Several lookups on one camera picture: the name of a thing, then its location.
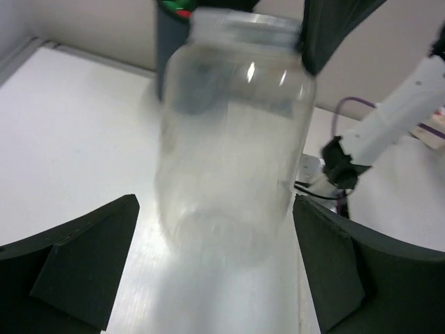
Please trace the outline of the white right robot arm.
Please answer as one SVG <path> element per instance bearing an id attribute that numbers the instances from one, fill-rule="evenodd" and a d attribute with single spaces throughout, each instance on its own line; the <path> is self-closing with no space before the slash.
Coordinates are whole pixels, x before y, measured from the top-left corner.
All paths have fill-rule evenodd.
<path id="1" fill-rule="evenodd" d="M 343 40 L 381 1 L 306 1 L 296 49 L 310 75 L 317 77 Z M 351 193 L 361 174 L 404 133 L 444 106 L 444 32 L 440 31 L 416 69 L 358 125 L 335 136 L 321 150 L 324 167 L 307 188 L 322 200 Z"/>

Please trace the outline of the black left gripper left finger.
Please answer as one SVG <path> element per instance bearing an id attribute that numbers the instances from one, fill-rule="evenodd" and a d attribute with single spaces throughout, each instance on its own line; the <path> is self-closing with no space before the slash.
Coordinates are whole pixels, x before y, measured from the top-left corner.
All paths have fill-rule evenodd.
<path id="1" fill-rule="evenodd" d="M 125 195 L 1 247 L 2 333 L 107 329 L 140 205 Z"/>

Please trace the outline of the clear plastic wide jar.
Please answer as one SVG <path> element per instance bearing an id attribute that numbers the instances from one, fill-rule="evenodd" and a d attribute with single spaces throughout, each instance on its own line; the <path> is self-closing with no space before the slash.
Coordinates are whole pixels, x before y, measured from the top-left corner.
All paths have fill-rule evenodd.
<path id="1" fill-rule="evenodd" d="M 291 202 L 316 80 L 292 19 L 197 9 L 163 87 L 156 194 L 179 252 L 221 262 L 263 258 Z"/>

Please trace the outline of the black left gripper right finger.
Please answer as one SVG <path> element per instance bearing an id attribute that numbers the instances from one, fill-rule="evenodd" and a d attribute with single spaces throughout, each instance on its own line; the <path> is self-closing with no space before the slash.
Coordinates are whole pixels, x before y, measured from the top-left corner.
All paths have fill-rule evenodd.
<path id="1" fill-rule="evenodd" d="M 322 333 L 443 333 L 444 253 L 296 196 L 293 220 Z"/>

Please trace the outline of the green plastic soda bottle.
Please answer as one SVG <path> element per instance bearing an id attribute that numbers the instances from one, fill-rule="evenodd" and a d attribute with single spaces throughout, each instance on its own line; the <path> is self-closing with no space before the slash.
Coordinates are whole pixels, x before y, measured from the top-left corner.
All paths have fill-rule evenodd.
<path id="1" fill-rule="evenodd" d="M 162 0 L 161 4 L 171 13 L 184 18 L 189 18 L 197 7 L 193 0 Z"/>

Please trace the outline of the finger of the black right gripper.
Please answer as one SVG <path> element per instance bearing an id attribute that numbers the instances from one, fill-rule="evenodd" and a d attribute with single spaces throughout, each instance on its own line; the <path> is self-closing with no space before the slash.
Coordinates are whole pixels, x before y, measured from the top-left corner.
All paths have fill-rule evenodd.
<path id="1" fill-rule="evenodd" d="M 306 0 L 298 52 L 308 73 L 317 76 L 344 39 L 385 0 Z"/>

